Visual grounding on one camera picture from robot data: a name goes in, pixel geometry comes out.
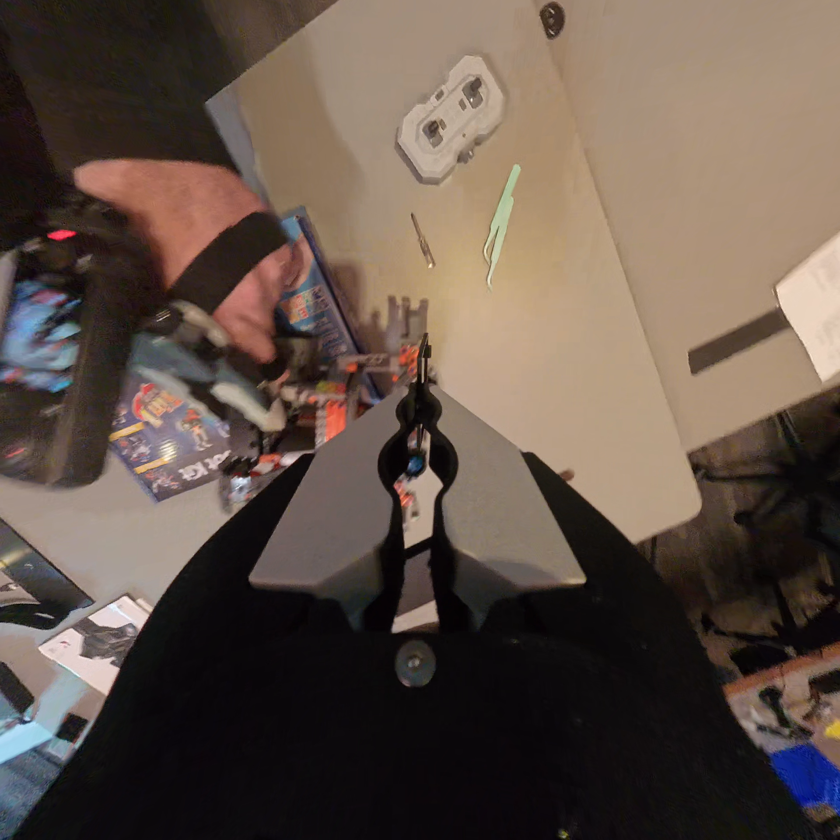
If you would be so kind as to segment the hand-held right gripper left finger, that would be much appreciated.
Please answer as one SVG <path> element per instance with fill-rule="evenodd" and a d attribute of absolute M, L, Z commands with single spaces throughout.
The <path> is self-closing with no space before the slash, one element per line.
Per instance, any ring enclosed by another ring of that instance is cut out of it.
<path fill-rule="evenodd" d="M 249 576 L 257 590 L 340 604 L 354 630 L 383 592 L 379 552 L 403 525 L 393 487 L 382 482 L 383 447 L 401 430 L 404 385 L 321 446 Z"/>

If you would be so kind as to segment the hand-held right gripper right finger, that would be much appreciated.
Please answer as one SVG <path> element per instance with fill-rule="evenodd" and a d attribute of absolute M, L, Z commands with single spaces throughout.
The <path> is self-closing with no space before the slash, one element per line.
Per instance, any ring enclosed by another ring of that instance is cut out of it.
<path fill-rule="evenodd" d="M 457 461 L 438 499 L 454 554 L 451 592 L 470 625 L 517 595 L 581 587 L 585 573 L 521 450 L 439 386 L 429 391 Z"/>

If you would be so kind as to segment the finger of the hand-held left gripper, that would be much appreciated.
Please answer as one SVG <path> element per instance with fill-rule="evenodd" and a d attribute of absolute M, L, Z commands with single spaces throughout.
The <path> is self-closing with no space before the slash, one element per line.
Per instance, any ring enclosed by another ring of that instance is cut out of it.
<path fill-rule="evenodd" d="M 182 341 L 172 335 L 139 332 L 133 337 L 131 372 L 145 382 L 211 392 L 230 384 L 224 350 L 198 333 Z"/>
<path fill-rule="evenodd" d="M 209 387 L 209 393 L 264 433 L 280 433 L 287 426 L 287 412 L 282 400 L 268 396 L 257 386 L 236 381 L 215 381 Z"/>

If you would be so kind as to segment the orange grey tracked brick robot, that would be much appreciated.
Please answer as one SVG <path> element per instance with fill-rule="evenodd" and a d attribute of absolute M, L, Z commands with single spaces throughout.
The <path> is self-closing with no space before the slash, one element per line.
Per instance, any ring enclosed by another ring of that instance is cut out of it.
<path fill-rule="evenodd" d="M 383 385 L 388 396 L 412 384 L 427 315 L 427 298 L 413 305 L 408 297 L 389 297 L 383 350 L 341 352 L 326 366 L 315 365 L 309 339 L 284 339 L 286 370 L 258 388 L 282 400 L 287 426 L 264 433 L 228 408 L 228 454 L 218 480 L 222 510 L 236 513 L 299 457 L 313 454 L 361 419 L 381 400 L 373 385 Z"/>

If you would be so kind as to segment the person's left forearm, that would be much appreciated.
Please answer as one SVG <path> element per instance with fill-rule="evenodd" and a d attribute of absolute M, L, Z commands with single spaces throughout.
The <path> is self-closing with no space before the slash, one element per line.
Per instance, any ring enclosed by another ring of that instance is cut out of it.
<path fill-rule="evenodd" d="M 90 196 L 73 171 L 91 161 L 215 165 L 245 183 L 205 107 L 233 73 L 214 5 L 2 2 L 2 226 Z"/>

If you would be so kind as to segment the brown edged work desk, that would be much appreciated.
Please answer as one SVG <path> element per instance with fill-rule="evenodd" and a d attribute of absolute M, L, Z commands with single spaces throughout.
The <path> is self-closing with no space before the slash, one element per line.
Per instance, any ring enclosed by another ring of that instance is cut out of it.
<path fill-rule="evenodd" d="M 813 746 L 839 766 L 839 644 L 822 647 L 723 687 L 752 742 L 768 754 Z"/>

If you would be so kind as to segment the person's left hand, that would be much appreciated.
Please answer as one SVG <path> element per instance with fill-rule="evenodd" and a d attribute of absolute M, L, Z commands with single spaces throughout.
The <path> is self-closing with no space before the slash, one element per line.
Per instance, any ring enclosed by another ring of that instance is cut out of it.
<path fill-rule="evenodd" d="M 165 289 L 225 229 L 267 205 L 229 169 L 192 162 L 91 161 L 73 180 L 84 193 L 126 214 L 154 255 Z M 259 363 L 272 362 L 277 305 L 308 267 L 302 239 L 283 245 L 245 274 L 213 314 L 232 343 Z"/>

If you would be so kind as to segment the blue robot kit box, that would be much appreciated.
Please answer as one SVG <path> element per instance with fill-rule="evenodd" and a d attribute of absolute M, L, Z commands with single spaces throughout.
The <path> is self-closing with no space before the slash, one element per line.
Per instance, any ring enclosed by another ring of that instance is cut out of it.
<path fill-rule="evenodd" d="M 273 382 L 286 370 L 283 340 L 310 340 L 308 349 L 317 366 L 326 366 L 341 352 L 361 353 L 364 347 L 322 255 L 308 211 L 299 206 L 280 217 L 278 226 L 292 244 L 303 239 L 310 257 L 303 279 L 284 292 L 278 306 L 276 360 L 261 370 L 248 357 L 224 347 L 230 381 L 257 387 Z M 182 341 L 202 334 L 197 324 L 189 322 L 176 322 L 172 332 L 161 325 L 148 333 Z M 189 391 L 146 382 L 131 372 L 130 361 L 113 420 L 112 451 L 154 501 L 173 498 L 219 480 L 219 468 L 228 455 L 228 408 L 203 388 Z"/>

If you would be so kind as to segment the dark printed booklet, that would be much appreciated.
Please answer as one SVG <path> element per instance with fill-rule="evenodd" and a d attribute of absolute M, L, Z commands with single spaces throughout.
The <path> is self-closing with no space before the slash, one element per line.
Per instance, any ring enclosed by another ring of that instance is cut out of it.
<path fill-rule="evenodd" d="M 1 624 L 50 631 L 93 599 L 1 521 Z"/>

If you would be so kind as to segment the small metal pin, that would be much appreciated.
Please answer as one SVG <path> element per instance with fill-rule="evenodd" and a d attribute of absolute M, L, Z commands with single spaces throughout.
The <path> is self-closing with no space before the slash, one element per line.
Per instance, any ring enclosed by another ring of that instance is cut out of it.
<path fill-rule="evenodd" d="M 410 217 L 416 235 L 417 243 L 419 245 L 419 248 L 421 249 L 425 265 L 429 270 L 433 270 L 436 267 L 436 260 L 433 251 L 427 241 L 427 238 L 424 234 L 424 231 L 421 228 L 421 225 L 415 213 L 411 212 Z"/>

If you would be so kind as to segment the white brick set instruction booklet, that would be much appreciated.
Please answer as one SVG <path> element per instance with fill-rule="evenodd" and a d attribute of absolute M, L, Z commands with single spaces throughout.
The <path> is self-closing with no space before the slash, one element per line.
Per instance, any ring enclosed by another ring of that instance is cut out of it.
<path fill-rule="evenodd" d="M 149 603 L 123 595 L 46 640 L 38 651 L 107 696 L 151 612 Z"/>

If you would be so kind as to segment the teal tweezers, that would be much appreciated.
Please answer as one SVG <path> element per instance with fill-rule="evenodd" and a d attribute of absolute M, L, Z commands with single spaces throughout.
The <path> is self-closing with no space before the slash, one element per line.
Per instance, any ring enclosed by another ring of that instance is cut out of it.
<path fill-rule="evenodd" d="M 507 235 L 509 220 L 515 203 L 514 192 L 520 173 L 520 164 L 514 164 L 490 220 L 488 235 L 482 249 L 482 256 L 487 267 L 486 287 L 488 291 L 492 291 L 493 288 L 493 277 Z"/>

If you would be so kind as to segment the grey motor block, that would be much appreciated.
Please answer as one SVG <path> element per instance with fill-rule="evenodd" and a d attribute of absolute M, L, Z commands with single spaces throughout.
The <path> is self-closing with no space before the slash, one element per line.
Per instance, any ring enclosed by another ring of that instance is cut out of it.
<path fill-rule="evenodd" d="M 488 60 L 466 55 L 395 133 L 395 147 L 416 179 L 439 185 L 500 127 L 507 96 Z"/>

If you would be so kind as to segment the white leaflet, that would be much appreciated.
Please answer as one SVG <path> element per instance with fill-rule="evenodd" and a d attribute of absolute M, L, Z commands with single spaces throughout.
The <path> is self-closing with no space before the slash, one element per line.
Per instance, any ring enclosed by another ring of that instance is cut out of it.
<path fill-rule="evenodd" d="M 839 235 L 779 281 L 774 293 L 820 381 L 838 377 Z"/>

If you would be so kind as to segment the blue plastic bin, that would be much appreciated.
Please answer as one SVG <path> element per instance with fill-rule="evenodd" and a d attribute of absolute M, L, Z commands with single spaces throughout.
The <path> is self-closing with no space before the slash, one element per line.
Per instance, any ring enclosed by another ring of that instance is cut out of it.
<path fill-rule="evenodd" d="M 811 743 L 774 752 L 770 763 L 801 808 L 828 805 L 839 813 L 839 770 Z"/>

